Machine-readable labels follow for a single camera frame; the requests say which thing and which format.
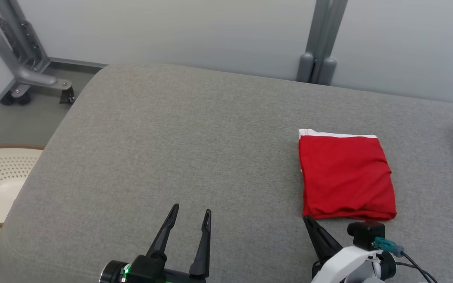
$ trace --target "white trim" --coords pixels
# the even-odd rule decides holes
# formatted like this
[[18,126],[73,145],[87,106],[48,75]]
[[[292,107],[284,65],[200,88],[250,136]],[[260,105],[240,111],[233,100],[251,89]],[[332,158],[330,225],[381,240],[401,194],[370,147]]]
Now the white trim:
[[373,136],[370,134],[363,134],[363,135],[356,135],[356,134],[335,134],[332,132],[316,132],[313,129],[299,129],[298,130],[300,138],[301,136],[332,136],[334,138],[356,138],[361,136],[363,138],[377,138],[377,136]]

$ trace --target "red and white fabric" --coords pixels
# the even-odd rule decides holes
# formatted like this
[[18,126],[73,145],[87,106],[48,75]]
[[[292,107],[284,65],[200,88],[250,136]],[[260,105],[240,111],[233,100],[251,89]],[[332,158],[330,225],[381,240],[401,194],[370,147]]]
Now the red and white fabric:
[[376,136],[299,132],[303,215],[376,221],[396,216],[391,170]]

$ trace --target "wheel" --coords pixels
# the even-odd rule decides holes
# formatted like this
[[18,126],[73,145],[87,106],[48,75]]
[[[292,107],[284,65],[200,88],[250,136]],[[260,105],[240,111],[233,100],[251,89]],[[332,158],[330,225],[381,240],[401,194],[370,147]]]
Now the wheel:
[[0,103],[6,106],[10,106],[11,104],[14,104],[15,98],[11,96],[11,91],[8,91],[5,96],[0,100]]
[[73,104],[76,98],[74,97],[74,90],[72,87],[68,88],[67,90],[63,90],[61,94],[61,100],[59,103],[61,104]]
[[31,97],[29,96],[28,92],[25,92],[22,96],[14,98],[15,102],[20,105],[29,104],[31,102]]

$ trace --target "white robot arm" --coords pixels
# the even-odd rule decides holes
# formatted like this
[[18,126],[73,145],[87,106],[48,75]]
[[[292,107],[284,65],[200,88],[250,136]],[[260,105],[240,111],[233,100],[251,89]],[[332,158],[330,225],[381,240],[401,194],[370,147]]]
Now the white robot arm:
[[404,252],[403,247],[385,239],[385,226],[379,222],[354,222],[347,233],[354,237],[354,246],[343,248],[312,217],[304,217],[318,261],[312,267],[311,283],[383,283],[396,274],[397,257],[404,256],[426,281],[435,278]]

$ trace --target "gray fabric bed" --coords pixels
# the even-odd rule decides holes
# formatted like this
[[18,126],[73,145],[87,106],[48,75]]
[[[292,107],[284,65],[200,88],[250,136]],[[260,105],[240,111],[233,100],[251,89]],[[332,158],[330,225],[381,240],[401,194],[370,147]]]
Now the gray fabric bed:
[[[209,282],[310,282],[300,128],[379,137],[398,210],[387,238],[453,282],[453,104],[162,64],[108,66],[83,90],[7,217],[11,281],[96,283],[146,253],[177,202],[167,268],[188,270],[210,208]],[[320,223],[348,246],[352,221]]]

